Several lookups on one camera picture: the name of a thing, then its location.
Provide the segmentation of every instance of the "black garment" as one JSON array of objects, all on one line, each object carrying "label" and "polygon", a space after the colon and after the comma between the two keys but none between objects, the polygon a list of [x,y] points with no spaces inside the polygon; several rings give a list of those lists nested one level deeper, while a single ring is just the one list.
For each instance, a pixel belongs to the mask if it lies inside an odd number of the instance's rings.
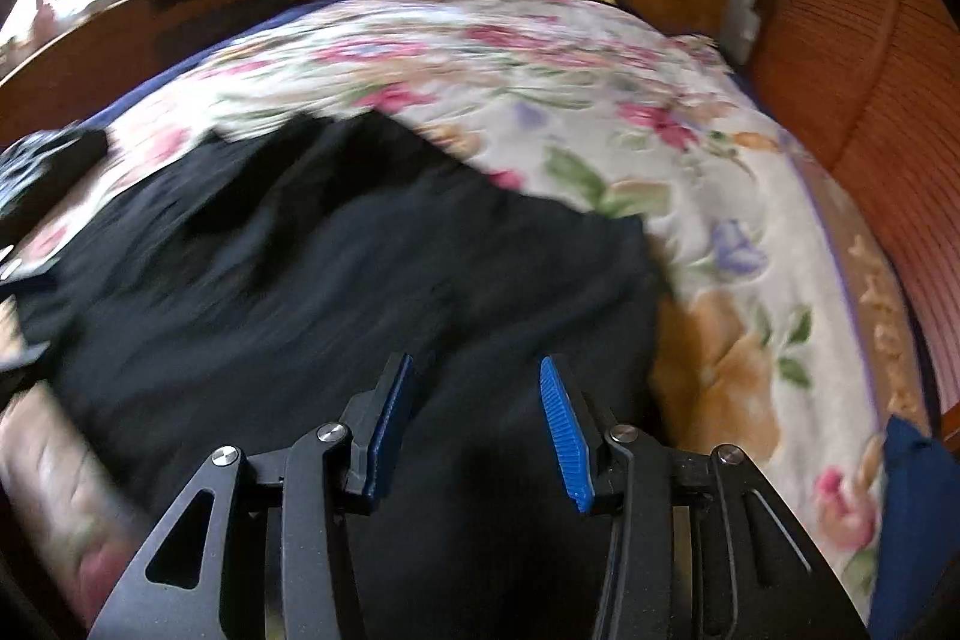
[{"label": "black garment", "polygon": [[37,131],[0,153],[0,247],[17,244],[107,156],[107,132]]},{"label": "black garment", "polygon": [[426,371],[392,493],[352,522],[371,638],[589,636],[608,522],[563,492],[538,365],[562,352],[621,419],[646,384],[661,280],[639,218],[503,191],[376,113],[210,140],[119,196],[19,303],[52,385],[158,516],[215,448],[292,444]]}]

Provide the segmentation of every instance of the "silver bolt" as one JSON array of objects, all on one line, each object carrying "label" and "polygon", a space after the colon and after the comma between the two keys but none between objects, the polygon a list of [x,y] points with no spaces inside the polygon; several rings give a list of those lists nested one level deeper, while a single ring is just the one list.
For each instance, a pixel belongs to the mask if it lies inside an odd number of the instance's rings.
[{"label": "silver bolt", "polygon": [[234,461],[237,461],[237,458],[240,458],[240,451],[232,445],[224,445],[223,448],[217,448],[213,452],[210,461],[213,461],[218,467],[229,467]]},{"label": "silver bolt", "polygon": [[610,436],[617,442],[634,442],[640,436],[640,430],[629,423],[618,423],[610,429]]},{"label": "silver bolt", "polygon": [[339,442],[344,437],[347,437],[347,427],[342,423],[325,423],[317,429],[320,442]]},{"label": "silver bolt", "polygon": [[717,456],[725,464],[740,464],[743,462],[744,453],[736,445],[721,445],[717,448]]}]

